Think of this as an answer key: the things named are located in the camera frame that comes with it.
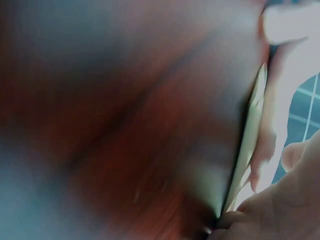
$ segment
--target blurred surface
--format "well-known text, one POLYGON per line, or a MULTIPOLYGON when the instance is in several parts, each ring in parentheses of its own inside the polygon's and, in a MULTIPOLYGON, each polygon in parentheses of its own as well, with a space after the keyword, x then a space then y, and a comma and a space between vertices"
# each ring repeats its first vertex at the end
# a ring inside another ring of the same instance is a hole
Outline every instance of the blurred surface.
POLYGON ((213 223, 268 57, 264 3, 0 0, 0 239, 169 240, 213 223), (190 163, 210 170, 192 186, 209 198, 176 184, 190 163))

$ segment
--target blue tile wall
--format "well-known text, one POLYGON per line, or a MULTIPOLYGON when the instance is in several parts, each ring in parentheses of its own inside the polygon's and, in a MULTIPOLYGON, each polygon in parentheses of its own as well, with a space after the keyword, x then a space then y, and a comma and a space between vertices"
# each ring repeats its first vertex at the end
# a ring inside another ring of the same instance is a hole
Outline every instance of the blue tile wall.
POLYGON ((313 101, 310 120, 312 122, 320 124, 320 99, 315 98, 313 101))
POLYGON ((318 130, 319 130, 318 127, 309 125, 308 132, 306 134, 306 140, 310 139, 318 130))
POLYGON ((300 88, 313 92, 314 91, 314 85, 315 85, 315 80, 316 80, 316 76, 313 76, 311 78, 309 78, 307 81, 305 81, 300 88))
POLYGON ((308 119, 311 96, 296 91, 290 105, 290 113, 308 119))

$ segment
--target hand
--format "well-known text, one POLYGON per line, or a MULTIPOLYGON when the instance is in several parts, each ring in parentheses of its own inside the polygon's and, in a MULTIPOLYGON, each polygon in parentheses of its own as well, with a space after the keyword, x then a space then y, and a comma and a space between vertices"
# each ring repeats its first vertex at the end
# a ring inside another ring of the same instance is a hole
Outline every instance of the hand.
POLYGON ((257 145, 250 161, 251 188, 271 184, 287 139, 289 107, 296 89, 320 71, 320 2, 275 5, 264 13, 264 32, 270 44, 282 44, 270 64, 257 145), (263 166, 267 166, 261 179, 263 166))
POLYGON ((278 183, 223 215, 208 240, 318 240, 320 238, 320 131, 287 146, 289 171, 278 183))

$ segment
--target finger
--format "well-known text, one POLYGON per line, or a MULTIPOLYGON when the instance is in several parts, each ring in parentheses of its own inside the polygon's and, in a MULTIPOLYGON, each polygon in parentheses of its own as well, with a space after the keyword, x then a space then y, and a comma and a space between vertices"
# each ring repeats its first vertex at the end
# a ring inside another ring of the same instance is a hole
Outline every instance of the finger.
POLYGON ((319 32, 320 3, 312 1, 299 5, 273 5, 263 14, 263 29, 267 41, 284 42, 313 37, 319 32))
POLYGON ((223 214, 220 217, 216 228, 217 229, 228 229, 234 223, 245 222, 246 218, 247 218, 247 216, 244 212, 228 211, 227 213, 223 214))
POLYGON ((254 192, 256 192, 264 166, 268 164, 269 160, 274 155, 276 137, 277 136, 271 132, 259 133, 257 144, 250 160, 251 174, 249 176, 249 180, 251 183, 251 189, 254 192))
POLYGON ((303 142, 292 143, 288 145, 282 154, 282 166, 286 172, 292 170, 296 163, 301 159, 309 140, 303 142))

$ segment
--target tile grout line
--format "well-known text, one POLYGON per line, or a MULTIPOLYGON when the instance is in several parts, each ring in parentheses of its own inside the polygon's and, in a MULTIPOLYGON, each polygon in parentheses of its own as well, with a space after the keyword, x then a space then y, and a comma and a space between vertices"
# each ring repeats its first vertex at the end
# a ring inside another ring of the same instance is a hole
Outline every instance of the tile grout line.
MULTIPOLYGON (((298 115, 292 114, 292 113, 289 113, 289 119, 293 119, 293 120, 298 121, 298 122, 303 123, 303 124, 307 124, 307 122, 308 122, 308 120, 306 118, 304 118, 302 116, 298 116, 298 115)), ((317 129, 320 129, 320 123, 317 123, 317 122, 312 121, 312 120, 310 120, 309 126, 315 127, 317 129)))
POLYGON ((309 129, 310 120, 311 120, 312 108, 313 108, 313 105, 314 105, 314 100, 315 100, 315 96, 316 96, 316 89, 317 89, 317 85, 318 85, 318 78, 319 78, 319 73, 315 76, 315 80, 314 80, 312 97, 311 97, 310 108, 309 108, 309 114, 308 114, 308 119, 307 119, 306 126, 305 126, 305 131, 304 131, 304 135, 303 135, 303 141, 306 140, 307 134, 308 134, 308 129, 309 129))

